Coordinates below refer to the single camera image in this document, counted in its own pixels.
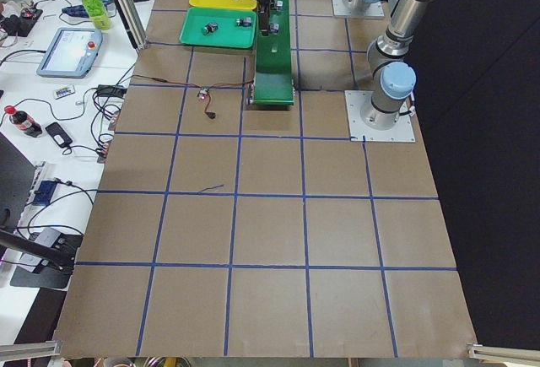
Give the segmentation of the lone green push button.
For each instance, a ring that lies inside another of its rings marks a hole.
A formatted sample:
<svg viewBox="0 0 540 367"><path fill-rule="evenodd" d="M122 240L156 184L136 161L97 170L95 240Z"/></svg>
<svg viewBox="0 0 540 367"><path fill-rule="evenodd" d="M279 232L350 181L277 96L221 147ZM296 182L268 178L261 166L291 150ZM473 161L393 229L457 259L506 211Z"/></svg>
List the lone green push button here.
<svg viewBox="0 0 540 367"><path fill-rule="evenodd" d="M242 28L252 27L251 17L242 17L235 20L235 25Z"/></svg>

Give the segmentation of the green tray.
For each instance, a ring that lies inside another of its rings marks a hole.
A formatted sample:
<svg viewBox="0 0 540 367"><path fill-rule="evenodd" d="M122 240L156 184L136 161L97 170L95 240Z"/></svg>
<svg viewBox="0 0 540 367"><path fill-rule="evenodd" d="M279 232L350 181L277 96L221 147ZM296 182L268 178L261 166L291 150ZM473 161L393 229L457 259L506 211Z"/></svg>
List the green tray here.
<svg viewBox="0 0 540 367"><path fill-rule="evenodd" d="M235 20L242 17L251 17L252 27L236 26ZM216 22L219 29L211 35L203 35L201 28L209 22ZM189 46L250 49L256 26L257 15L252 11L193 7L186 13L179 42Z"/></svg>

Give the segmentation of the green conveyor belt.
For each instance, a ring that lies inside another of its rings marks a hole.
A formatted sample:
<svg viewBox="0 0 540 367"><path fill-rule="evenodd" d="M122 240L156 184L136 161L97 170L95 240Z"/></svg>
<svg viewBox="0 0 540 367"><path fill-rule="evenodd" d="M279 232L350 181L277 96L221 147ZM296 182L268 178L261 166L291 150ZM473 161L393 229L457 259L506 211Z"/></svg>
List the green conveyor belt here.
<svg viewBox="0 0 540 367"><path fill-rule="evenodd" d="M274 1L270 8L270 22L280 23L278 35L257 33L255 75L250 87L248 105L292 105L294 86L290 48L289 0L277 11Z"/></svg>

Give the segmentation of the small controller circuit board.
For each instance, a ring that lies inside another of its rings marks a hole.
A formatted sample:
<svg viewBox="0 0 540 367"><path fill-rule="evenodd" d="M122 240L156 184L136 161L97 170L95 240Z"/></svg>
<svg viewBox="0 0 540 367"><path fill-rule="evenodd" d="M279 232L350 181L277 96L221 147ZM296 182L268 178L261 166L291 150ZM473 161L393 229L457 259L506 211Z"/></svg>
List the small controller circuit board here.
<svg viewBox="0 0 540 367"><path fill-rule="evenodd" d="M199 89L197 97L200 100L211 100L211 95L210 95L209 89L207 89L207 88Z"/></svg>

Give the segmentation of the green drink bottle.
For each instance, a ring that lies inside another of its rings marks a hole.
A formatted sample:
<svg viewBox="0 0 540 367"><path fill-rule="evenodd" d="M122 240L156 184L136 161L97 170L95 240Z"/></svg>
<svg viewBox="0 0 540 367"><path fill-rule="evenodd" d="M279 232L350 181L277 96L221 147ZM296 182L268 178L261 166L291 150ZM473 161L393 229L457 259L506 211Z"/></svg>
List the green drink bottle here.
<svg viewBox="0 0 540 367"><path fill-rule="evenodd" d="M111 18L102 0L81 0L84 9L98 30L109 30L112 26Z"/></svg>

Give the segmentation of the black power adapter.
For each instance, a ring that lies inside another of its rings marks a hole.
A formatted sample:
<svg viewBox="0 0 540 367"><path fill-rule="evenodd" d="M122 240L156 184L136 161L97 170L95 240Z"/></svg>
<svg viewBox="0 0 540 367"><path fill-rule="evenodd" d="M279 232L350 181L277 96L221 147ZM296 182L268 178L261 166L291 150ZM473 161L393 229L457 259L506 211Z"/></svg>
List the black power adapter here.
<svg viewBox="0 0 540 367"><path fill-rule="evenodd" d="M127 89L120 85L105 85L99 84L96 88L96 95L98 97L111 97L123 99Z"/></svg>

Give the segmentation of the cola bottle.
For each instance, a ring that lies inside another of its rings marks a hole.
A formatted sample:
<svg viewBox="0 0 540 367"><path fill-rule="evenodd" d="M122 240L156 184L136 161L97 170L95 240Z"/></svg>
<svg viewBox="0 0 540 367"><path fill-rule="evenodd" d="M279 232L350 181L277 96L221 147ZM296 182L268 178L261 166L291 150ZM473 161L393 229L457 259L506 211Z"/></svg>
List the cola bottle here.
<svg viewBox="0 0 540 367"><path fill-rule="evenodd" d="M38 138L42 134L41 125L26 111L18 110L12 105L6 105L4 112L9 116L10 122L26 136Z"/></svg>

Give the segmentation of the aluminium frame post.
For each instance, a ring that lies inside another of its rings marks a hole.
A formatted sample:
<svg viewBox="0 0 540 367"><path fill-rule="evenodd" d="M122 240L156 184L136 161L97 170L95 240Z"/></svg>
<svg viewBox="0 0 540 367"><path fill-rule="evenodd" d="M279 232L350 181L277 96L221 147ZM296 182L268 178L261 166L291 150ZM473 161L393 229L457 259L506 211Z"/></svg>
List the aluminium frame post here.
<svg viewBox="0 0 540 367"><path fill-rule="evenodd" d="M148 37L133 0L113 0L132 47L141 51L148 46Z"/></svg>

